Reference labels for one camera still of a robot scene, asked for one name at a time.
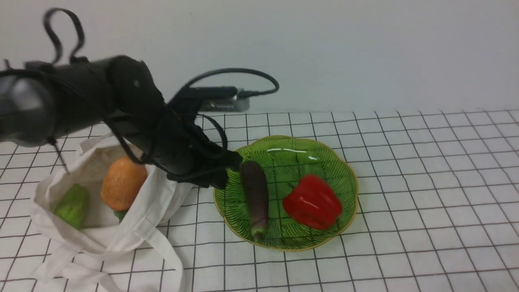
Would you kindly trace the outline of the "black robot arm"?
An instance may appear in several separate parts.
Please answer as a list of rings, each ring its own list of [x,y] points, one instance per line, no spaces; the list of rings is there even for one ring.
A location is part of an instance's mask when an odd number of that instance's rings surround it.
[[[119,56],[53,66],[28,62],[1,72],[1,141],[23,147],[104,122],[126,155],[170,180],[224,188],[242,157],[210,141],[190,114],[169,107],[148,67]]]

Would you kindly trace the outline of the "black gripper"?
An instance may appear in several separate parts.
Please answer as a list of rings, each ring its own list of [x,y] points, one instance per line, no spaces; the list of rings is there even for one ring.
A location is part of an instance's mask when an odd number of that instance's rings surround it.
[[[146,132],[152,140],[146,143],[144,157],[163,168],[170,180],[201,187],[224,188],[227,170],[239,171],[243,158],[228,148],[223,128],[213,119],[222,144],[211,141],[195,123],[202,99],[217,94],[236,93],[233,86],[187,87],[169,102],[154,86],[140,88],[140,113],[151,118]]]

